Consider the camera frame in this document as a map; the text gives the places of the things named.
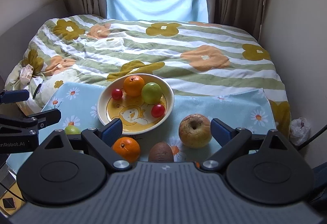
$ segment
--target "yellow flower pattern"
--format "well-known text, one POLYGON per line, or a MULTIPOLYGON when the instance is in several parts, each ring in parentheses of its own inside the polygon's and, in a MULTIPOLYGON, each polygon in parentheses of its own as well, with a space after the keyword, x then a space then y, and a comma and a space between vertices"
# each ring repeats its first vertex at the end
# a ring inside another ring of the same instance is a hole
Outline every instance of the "yellow flower pattern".
POLYGON ((57 36, 62 35, 67 41, 76 40, 81 34, 85 34, 84 29, 80 29, 73 21, 59 19, 57 25, 53 28, 53 33, 57 36))
POLYGON ((165 65, 164 62, 157 62, 153 64, 144 64, 141 61, 134 60, 126 64, 123 64, 120 68, 120 72, 111 73, 107 76, 107 81, 114 81, 129 74, 147 73, 152 74, 154 70, 160 69, 165 65))
POLYGON ((54 88, 55 88, 55 89, 58 89, 58 88, 60 88, 62 85, 63 85, 63 81, 62 81, 62 80, 56 81, 56 82, 55 82, 55 85, 54 85, 54 88))
POLYGON ((178 34, 177 27, 181 26, 178 23, 153 23, 146 29, 146 34, 149 36, 162 35, 166 37, 178 34))
POLYGON ((43 68, 44 60, 43 58, 38 57, 38 55, 38 52, 35 49, 32 49, 29 51, 27 59, 24 59, 22 62, 23 66, 27 66, 28 64, 33 66, 33 75, 40 73, 43 68))
POLYGON ((291 122, 291 112, 287 101, 283 101, 277 105, 276 102, 269 100, 272 113, 276 122, 277 130, 286 138, 289 138, 289 125, 291 122))
POLYGON ((242 53, 243 57, 250 61, 259 61, 259 60, 271 60, 269 53, 259 45, 253 44, 243 44, 242 48, 244 52, 242 53))

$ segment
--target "orange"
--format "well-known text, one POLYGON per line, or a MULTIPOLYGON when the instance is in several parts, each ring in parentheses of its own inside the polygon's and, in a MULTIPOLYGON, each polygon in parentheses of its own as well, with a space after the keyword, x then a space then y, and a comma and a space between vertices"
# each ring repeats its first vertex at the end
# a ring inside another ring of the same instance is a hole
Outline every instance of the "orange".
POLYGON ((144 85, 145 82, 143 78, 139 76, 129 76, 124 81, 124 90, 127 95, 137 97, 141 95, 144 85))
POLYGON ((129 163, 137 161, 141 154, 140 145, 130 137, 121 137, 113 144, 112 149, 129 163))

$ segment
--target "plastic bag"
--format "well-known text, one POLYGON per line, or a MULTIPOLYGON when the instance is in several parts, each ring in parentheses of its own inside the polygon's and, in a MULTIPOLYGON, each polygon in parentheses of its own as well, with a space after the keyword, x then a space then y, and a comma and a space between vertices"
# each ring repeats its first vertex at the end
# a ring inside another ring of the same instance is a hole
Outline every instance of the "plastic bag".
POLYGON ((299 119, 291 121, 291 136, 290 141, 299 146, 309 138, 310 124, 307 119, 300 117, 299 119))

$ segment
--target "cable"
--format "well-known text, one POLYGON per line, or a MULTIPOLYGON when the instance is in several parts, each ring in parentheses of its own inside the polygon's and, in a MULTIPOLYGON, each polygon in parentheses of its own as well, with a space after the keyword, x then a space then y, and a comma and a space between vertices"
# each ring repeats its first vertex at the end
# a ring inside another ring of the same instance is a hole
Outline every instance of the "cable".
POLYGON ((9 193, 11 193, 13 196, 17 197, 18 199, 22 200, 23 202, 25 202, 24 199, 20 198, 18 195, 14 194, 12 191, 10 191, 6 186, 3 185, 2 182, 0 182, 0 185, 5 188, 9 193))
POLYGON ((305 141, 303 144, 298 146, 298 150, 304 148, 305 146, 307 146, 309 143, 311 143, 312 141, 314 141, 318 136, 320 136, 323 132, 325 132, 327 130, 327 125, 325 125, 318 133, 316 133, 314 136, 310 137, 309 140, 305 141))
POLYGON ((5 188, 9 193, 11 193, 13 196, 17 197, 19 200, 22 200, 23 202, 25 202, 24 199, 22 199, 21 197, 19 197, 18 195, 15 195, 12 191, 10 191, 6 186, 3 185, 2 182, 0 182, 0 185, 5 188))

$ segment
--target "floral duvet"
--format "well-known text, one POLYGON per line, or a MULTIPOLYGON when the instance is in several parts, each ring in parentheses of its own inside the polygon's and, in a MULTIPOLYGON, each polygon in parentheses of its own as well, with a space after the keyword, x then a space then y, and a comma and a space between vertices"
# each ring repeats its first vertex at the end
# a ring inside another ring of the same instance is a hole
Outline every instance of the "floral duvet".
POLYGON ((92 15, 50 19, 30 41, 6 88, 30 91, 29 100, 18 106, 31 114, 41 111, 65 82, 107 86, 133 73, 160 76, 176 95, 223 99, 223 95, 263 88, 277 128, 288 136, 289 104, 269 53, 247 32, 224 25, 131 22, 92 15), (19 75, 27 64, 33 66, 33 77, 23 85, 19 75))

